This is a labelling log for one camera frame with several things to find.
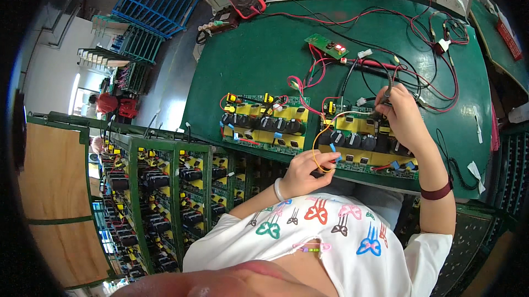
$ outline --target white t-shirt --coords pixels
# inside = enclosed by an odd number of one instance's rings
[[[273,261],[321,241],[320,259],[340,296],[429,296],[452,235],[415,234],[403,250],[377,214],[348,198],[319,193],[280,202],[247,218],[223,214],[191,245],[183,271]]]

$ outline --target wall socket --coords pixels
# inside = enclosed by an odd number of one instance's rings
[[[460,14],[461,16],[466,16],[467,12],[468,12],[468,0],[461,0],[461,2],[463,2],[463,5],[464,5],[464,9],[461,7],[460,3],[457,1],[457,0],[435,0],[435,2],[437,2],[438,4],[452,10],[452,11],[455,11],[457,12],[458,14]]]

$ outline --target concrete floor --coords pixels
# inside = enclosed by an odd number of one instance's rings
[[[197,27],[209,22],[211,7],[200,1],[187,23],[187,31],[177,33],[164,42],[156,56],[147,81],[147,95],[139,101],[139,114],[133,125],[147,127],[156,111],[161,110],[151,127],[177,130],[182,122],[189,87],[195,74],[193,57]]]

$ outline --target maroon wristband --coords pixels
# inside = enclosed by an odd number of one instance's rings
[[[420,195],[424,198],[424,199],[427,199],[429,201],[437,201],[437,200],[440,200],[441,198],[445,197],[446,195],[448,195],[448,193],[453,189],[453,186],[452,186],[452,183],[450,183],[450,181],[448,181],[446,183],[446,186],[444,186],[443,188],[439,189],[439,190],[436,190],[436,191],[426,191],[424,189],[420,189]]]

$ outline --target red chair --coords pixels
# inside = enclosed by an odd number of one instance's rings
[[[126,118],[134,118],[135,116],[137,116],[136,104],[136,100],[121,99],[118,114]]]

